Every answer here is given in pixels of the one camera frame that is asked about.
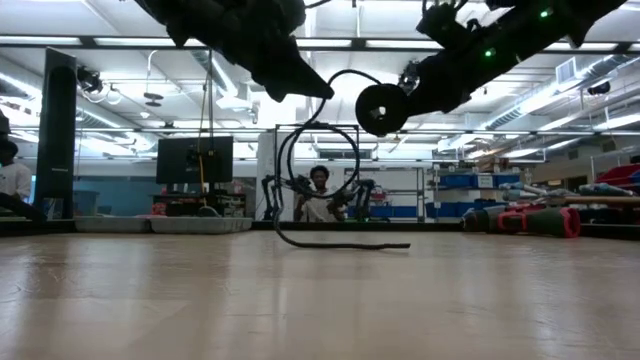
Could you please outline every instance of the person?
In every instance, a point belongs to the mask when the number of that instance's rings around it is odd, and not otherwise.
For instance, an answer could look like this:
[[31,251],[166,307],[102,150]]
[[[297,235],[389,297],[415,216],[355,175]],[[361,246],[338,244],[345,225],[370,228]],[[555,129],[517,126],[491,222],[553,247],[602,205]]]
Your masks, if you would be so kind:
[[0,140],[0,193],[24,201],[31,195],[31,170],[16,164],[18,146],[9,140]]
[[[329,170],[318,165],[311,169],[309,177],[316,188],[316,194],[326,194],[327,180],[329,180]],[[294,221],[306,222],[337,222],[344,221],[344,213],[340,208],[334,206],[331,199],[311,198],[305,199],[304,196],[298,195],[298,201],[294,212]]]

